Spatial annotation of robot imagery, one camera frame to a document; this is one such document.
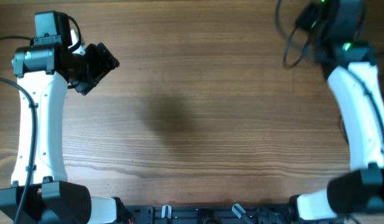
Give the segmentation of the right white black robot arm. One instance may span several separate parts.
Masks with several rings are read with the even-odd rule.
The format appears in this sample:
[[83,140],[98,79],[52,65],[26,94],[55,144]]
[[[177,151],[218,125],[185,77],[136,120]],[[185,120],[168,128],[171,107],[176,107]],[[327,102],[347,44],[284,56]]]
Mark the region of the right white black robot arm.
[[349,173],[296,198],[300,222],[384,213],[384,102],[375,52],[360,38],[364,20],[362,1],[314,1],[294,24],[308,34],[301,54],[321,65],[350,150]]

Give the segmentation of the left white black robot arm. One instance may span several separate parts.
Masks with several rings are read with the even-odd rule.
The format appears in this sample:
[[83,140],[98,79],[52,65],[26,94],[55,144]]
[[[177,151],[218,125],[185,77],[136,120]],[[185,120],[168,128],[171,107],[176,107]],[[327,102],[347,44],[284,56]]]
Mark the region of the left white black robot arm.
[[0,211],[14,223],[119,222],[117,199],[93,197],[68,181],[62,152],[68,90],[88,94],[119,61],[104,44],[84,47],[77,22],[65,13],[37,13],[35,29],[12,59],[21,98],[19,148],[11,185],[0,189]]

